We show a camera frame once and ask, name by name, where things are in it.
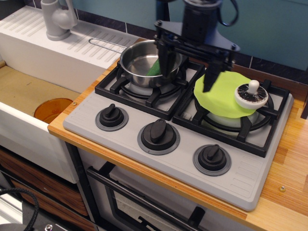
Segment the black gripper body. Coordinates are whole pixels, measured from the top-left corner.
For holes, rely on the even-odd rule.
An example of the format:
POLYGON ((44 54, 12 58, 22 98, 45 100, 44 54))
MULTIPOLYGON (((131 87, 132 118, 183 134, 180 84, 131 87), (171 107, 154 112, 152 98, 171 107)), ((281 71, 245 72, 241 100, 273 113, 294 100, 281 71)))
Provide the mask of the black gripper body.
POLYGON ((217 29, 234 25, 239 18, 239 7, 236 1, 231 1, 234 18, 226 23, 222 19, 220 0, 186 0, 181 22, 157 20, 155 22, 156 45, 162 41, 176 53, 181 53, 203 62, 222 60, 226 70, 233 67, 233 59, 239 46, 223 37, 217 29))

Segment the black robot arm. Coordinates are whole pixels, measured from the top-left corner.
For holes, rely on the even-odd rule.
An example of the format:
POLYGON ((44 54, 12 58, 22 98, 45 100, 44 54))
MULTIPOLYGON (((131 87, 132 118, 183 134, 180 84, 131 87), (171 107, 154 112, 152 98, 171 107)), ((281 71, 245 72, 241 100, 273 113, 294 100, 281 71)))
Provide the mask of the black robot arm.
POLYGON ((235 53, 240 47, 223 37, 217 25, 232 26, 221 17, 220 0, 186 0, 182 22, 158 20, 155 23, 155 45, 162 75, 167 76, 175 63, 177 53, 207 63, 204 92, 209 92, 221 72, 233 67, 235 53))

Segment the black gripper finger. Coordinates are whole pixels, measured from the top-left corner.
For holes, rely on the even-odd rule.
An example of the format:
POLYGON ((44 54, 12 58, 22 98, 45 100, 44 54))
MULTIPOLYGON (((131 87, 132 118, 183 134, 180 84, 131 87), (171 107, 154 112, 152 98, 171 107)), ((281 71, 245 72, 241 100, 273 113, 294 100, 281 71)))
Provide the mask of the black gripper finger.
POLYGON ((226 64, 222 60, 213 60, 207 63, 204 77, 204 88, 203 92, 209 92, 219 77, 221 72, 226 70, 226 64))
POLYGON ((157 43, 157 48, 161 74, 162 76, 167 77, 173 70, 176 54, 172 50, 172 47, 162 41, 157 43))

